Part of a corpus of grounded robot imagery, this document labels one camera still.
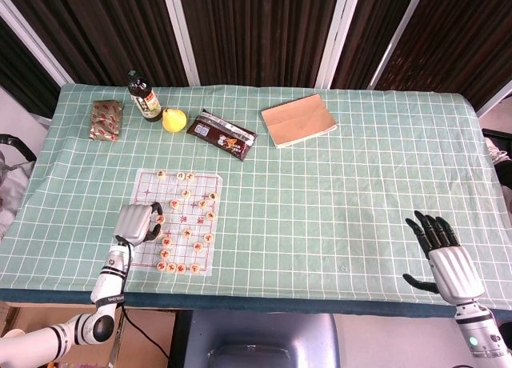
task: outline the bottle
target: bottle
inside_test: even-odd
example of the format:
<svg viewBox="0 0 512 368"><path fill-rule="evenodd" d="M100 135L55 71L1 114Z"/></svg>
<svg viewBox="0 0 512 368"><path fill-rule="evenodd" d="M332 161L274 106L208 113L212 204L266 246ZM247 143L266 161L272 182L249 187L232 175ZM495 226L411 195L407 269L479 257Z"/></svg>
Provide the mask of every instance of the bottle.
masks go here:
<svg viewBox="0 0 512 368"><path fill-rule="evenodd" d="M148 122L160 120L162 118L162 108L151 85L144 78L140 77L136 70L128 72L128 79L128 91L144 119Z"/></svg>

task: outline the cable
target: cable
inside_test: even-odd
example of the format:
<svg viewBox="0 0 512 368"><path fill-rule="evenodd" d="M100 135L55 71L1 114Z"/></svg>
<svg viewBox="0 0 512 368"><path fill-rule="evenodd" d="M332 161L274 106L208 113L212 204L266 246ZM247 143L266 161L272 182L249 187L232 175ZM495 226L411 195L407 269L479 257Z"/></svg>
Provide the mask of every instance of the cable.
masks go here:
<svg viewBox="0 0 512 368"><path fill-rule="evenodd" d="M116 235L115 238L119 241L119 242L123 242L124 244L126 244L126 246L128 247L128 266L126 267L126 276L125 276L125 279L123 280L122 282L122 285L121 285L121 294L124 294L125 293L125 284L126 284L126 280L128 279L128 273L130 272L130 267L131 267L131 244L130 242L128 242L128 240L126 240L125 238L119 236L119 235ZM133 328L135 328L136 330L138 330L142 336L144 336L145 338L147 338L150 342L152 342L157 348L160 349L160 351L163 353L163 355L166 357L167 360L170 359L170 356L168 354L166 354L166 352L163 350L163 348L155 341L153 340L152 338L150 338L146 332L144 332L143 330L141 330L134 322L131 321L131 319L128 317L128 313L126 312L126 309L125 309L125 304L121 304L121 312L122 314L124 315L124 317L126 318L126 320L128 321L129 324L132 325Z"/></svg>

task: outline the brown wrapper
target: brown wrapper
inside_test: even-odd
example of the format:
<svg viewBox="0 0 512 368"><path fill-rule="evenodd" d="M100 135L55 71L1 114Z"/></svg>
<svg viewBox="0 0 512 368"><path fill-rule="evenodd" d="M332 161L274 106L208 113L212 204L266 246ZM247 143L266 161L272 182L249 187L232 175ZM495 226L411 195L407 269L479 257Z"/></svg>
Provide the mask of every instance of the brown wrapper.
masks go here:
<svg viewBox="0 0 512 368"><path fill-rule="evenodd" d="M121 130L122 102L99 100L93 102L89 138L115 141Z"/></svg>
<svg viewBox="0 0 512 368"><path fill-rule="evenodd" d="M258 136L255 132L218 118L207 110L202 110L187 133L202 138L242 161Z"/></svg>

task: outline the black curtain panel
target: black curtain panel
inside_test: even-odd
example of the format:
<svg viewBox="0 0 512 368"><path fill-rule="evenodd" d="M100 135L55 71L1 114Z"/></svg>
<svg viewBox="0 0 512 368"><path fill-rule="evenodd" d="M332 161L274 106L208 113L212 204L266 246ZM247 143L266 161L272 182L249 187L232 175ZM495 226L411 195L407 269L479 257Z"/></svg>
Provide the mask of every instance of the black curtain panel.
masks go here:
<svg viewBox="0 0 512 368"><path fill-rule="evenodd" d="M314 86L336 0L182 0L201 84Z"/></svg>
<svg viewBox="0 0 512 368"><path fill-rule="evenodd" d="M51 118L60 86L2 18L0 36L0 86L32 114Z"/></svg>
<svg viewBox="0 0 512 368"><path fill-rule="evenodd" d="M421 0L379 90L457 92L477 110L512 79L512 0Z"/></svg>
<svg viewBox="0 0 512 368"><path fill-rule="evenodd" d="M331 88L370 84L410 0L358 0Z"/></svg>
<svg viewBox="0 0 512 368"><path fill-rule="evenodd" d="M11 0L73 80L187 86L165 0Z"/></svg>

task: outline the bottle label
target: bottle label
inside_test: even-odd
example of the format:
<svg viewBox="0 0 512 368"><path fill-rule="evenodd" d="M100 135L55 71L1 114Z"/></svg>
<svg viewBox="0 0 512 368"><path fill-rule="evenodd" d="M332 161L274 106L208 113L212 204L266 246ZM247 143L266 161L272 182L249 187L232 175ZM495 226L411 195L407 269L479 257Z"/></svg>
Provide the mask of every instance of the bottle label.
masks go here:
<svg viewBox="0 0 512 368"><path fill-rule="evenodd" d="M151 91L151 93L145 98L138 98L133 95L131 98L134 100L135 104L137 104L142 116L145 118L154 118L160 113L160 103L153 91Z"/></svg>

